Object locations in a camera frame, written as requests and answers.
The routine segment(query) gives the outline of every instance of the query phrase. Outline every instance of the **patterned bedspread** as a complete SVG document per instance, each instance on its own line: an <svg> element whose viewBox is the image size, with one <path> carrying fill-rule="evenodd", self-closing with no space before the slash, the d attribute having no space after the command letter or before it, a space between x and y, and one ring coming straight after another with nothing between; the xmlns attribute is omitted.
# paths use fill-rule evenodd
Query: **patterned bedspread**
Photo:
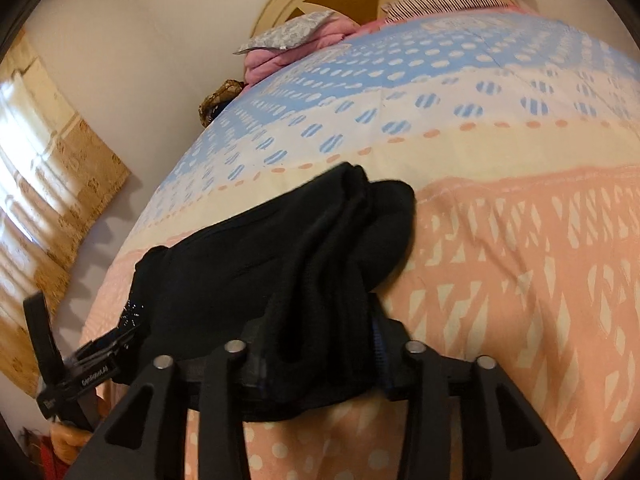
<svg viewBox="0 0 640 480"><path fill-rule="evenodd" d="M381 290L437 351L498 359L581 478L640 425L640 66L536 16L437 16L324 49L238 98L159 187L111 266L84 340L112 328L148 248L331 165L415 189L415 243ZM387 480L402 403L377 394L247 424L254 479ZM196 477L190 413L186 477Z"/></svg>

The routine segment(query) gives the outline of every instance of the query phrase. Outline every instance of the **black cloth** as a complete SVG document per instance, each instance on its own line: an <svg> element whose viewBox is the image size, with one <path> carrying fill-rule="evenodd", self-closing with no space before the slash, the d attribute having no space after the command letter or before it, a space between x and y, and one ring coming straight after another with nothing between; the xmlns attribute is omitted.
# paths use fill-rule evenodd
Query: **black cloth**
<svg viewBox="0 0 640 480"><path fill-rule="evenodd" d="M410 186L370 183L344 163L171 248L152 248L120 318L138 333L116 380L130 383L160 354L206 356L261 318L250 348L263 395L285 404L320 388L311 404L327 405L367 390L376 375L368 293L402 260L414 211Z"/></svg>

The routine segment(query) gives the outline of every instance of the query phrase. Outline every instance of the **wall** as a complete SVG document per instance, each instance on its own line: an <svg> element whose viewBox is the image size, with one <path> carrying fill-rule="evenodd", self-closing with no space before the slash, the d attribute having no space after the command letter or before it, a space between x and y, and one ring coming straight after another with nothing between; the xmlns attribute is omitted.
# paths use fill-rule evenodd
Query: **wall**
<svg viewBox="0 0 640 480"><path fill-rule="evenodd" d="M640 59L605 0L524 0ZM64 353L76 348L106 269L135 219L201 132L197 108L226 78L230 53L267 0L43 0L26 24L66 98L132 171L89 233L55 322ZM0 374L0 412L12 431L46 431L29 397Z"/></svg>

